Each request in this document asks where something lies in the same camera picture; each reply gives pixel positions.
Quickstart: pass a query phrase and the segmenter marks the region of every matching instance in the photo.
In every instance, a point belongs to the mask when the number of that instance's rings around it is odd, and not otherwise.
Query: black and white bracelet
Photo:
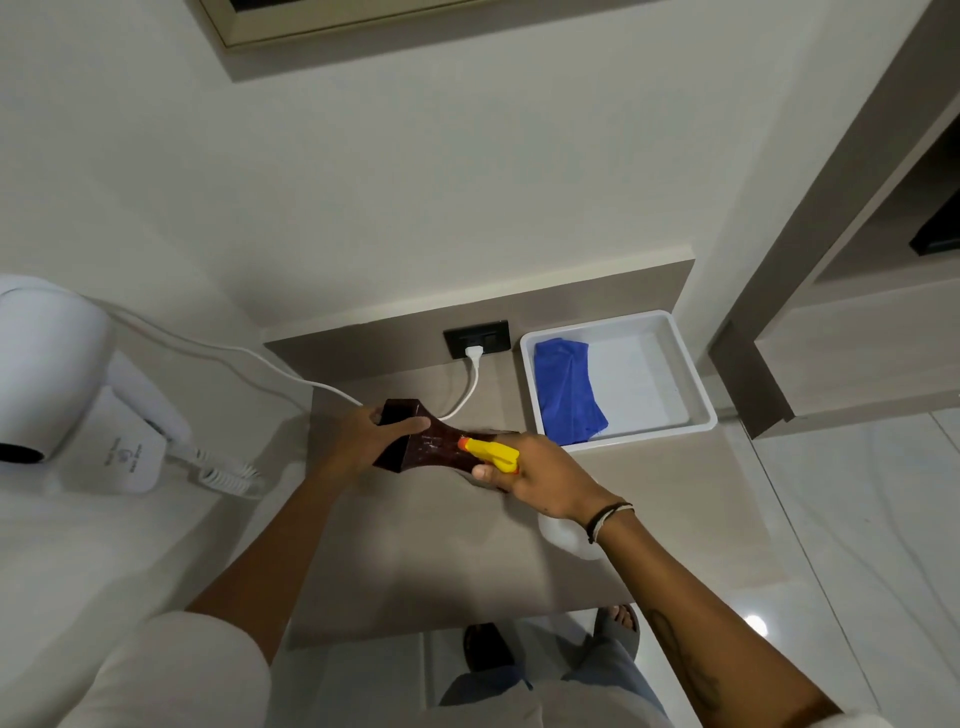
[[[600,533],[600,529],[603,527],[603,524],[607,522],[607,519],[618,511],[625,510],[635,510],[632,503],[612,503],[611,505],[602,508],[596,516],[589,520],[589,523],[584,526],[584,529],[587,532],[587,541],[591,544],[597,543],[597,534]]]

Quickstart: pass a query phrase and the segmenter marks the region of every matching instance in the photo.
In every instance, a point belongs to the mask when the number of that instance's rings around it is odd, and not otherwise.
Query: person
[[[114,649],[60,727],[261,728],[269,663],[330,509],[384,448],[428,426],[424,418],[380,426],[377,418],[367,408],[347,416],[330,453],[251,546],[185,611],[148,620]],[[474,475],[507,497],[584,527],[624,502],[546,438],[499,439],[519,450],[520,472],[509,475],[481,465]],[[844,715],[667,553],[633,510],[615,510],[596,536],[707,728],[889,728],[876,716]],[[490,624],[468,628],[464,643],[470,673],[451,685],[440,707],[401,725],[670,725],[636,669],[638,624],[629,605],[598,612],[583,663],[560,681],[530,685]]]

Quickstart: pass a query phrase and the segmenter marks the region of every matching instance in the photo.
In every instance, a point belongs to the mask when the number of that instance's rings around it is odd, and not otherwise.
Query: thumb
[[[490,465],[489,463],[473,466],[473,472],[471,474],[477,480],[489,483],[498,491],[503,491],[504,493],[512,493],[514,484],[520,478],[519,475],[502,473],[496,466]]]
[[[416,435],[418,432],[423,432],[429,426],[430,419],[427,417],[408,417],[406,420],[401,420],[392,425],[383,425],[379,429],[386,438],[390,439],[390,442],[393,442],[398,437]]]

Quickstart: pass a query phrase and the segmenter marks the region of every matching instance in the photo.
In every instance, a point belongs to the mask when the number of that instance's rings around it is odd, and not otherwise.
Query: beige desk surface
[[[485,356],[454,425],[526,429],[510,353]],[[462,363],[342,384],[364,402],[419,397],[442,414],[464,391]],[[313,443],[343,405],[314,399]],[[647,526],[714,589],[782,578],[722,429],[578,456],[637,506]],[[632,601],[609,563],[548,544],[536,514],[442,468],[372,471],[337,504],[291,625],[292,646],[358,640]]]

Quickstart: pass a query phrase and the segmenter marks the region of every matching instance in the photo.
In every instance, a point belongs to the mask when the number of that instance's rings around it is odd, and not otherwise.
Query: white hair dryer
[[[46,464],[67,487],[144,493],[169,450],[204,485],[262,496],[251,466],[191,443],[176,407],[116,349],[102,308],[43,279],[0,276],[0,463]]]

